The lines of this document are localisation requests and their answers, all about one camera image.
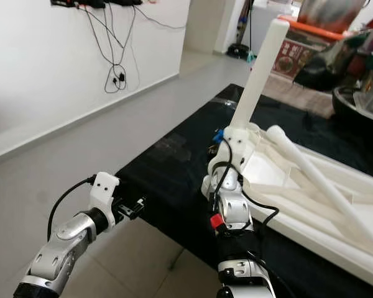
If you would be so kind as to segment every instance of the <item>white clamp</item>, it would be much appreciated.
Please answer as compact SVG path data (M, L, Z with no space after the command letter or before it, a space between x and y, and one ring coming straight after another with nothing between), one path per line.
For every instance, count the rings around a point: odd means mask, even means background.
M105 232L110 231L115 226L112 201L114 189L119 184L119 178L105 172L99 172L90 191L90 204L88 207L90 209L98 208L105 215L108 220L108 228Z

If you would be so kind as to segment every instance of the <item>white model structure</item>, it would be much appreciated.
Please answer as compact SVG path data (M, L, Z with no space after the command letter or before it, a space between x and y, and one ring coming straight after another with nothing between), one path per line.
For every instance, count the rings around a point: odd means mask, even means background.
M271 23L224 129L232 164L248 196L280 209L271 228L373 285L373 177L293 144L278 126L265 132L249 122L287 30L281 20ZM228 159L223 142L209 163L203 194L220 178L214 165ZM260 221L271 213L253 204L250 210Z

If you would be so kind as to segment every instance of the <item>white tube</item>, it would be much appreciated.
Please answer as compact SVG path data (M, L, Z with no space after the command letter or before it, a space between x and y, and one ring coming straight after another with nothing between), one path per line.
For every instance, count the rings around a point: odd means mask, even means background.
M246 128L247 124L250 122L251 115L259 101L288 28L289 23L284 20L274 19L271 22L258 57L252 67L246 87L237 104L230 126L243 129Z
M301 151L286 136L285 132L277 125L271 126L267 130L268 138L276 143L286 155L294 161L300 169L311 179L313 183L333 202L337 208L356 224L363 235L373 240L373 232L358 216L356 210L352 208L347 199L326 179L325 176L306 158Z

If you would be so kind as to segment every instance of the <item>black table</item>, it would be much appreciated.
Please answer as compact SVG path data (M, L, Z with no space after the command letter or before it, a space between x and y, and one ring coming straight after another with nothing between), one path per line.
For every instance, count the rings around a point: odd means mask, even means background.
M207 147L214 131L229 124L232 101L239 100L242 90L228 86L116 174L147 194L144 220L215 269L216 239L200 186L207 174ZM277 124L294 142L373 175L370 136L337 117L326 120L261 96L252 122L262 129ZM373 297L372 286L271 229L263 254L297 297ZM286 297L275 285L277 289L280 298Z

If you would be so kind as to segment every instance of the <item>orange object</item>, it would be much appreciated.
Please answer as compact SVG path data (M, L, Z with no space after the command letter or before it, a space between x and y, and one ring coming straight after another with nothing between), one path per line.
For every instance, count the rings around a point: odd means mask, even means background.
M341 40L345 38L343 34L338 34L334 32L330 32L324 29L320 29L314 26L310 26L307 24L299 23L297 22L296 17L292 16L278 16L278 19L280 20L286 20L287 22L290 23L290 26L295 29L303 30L305 32L309 32L315 35L319 35L320 37L324 37L330 40Z

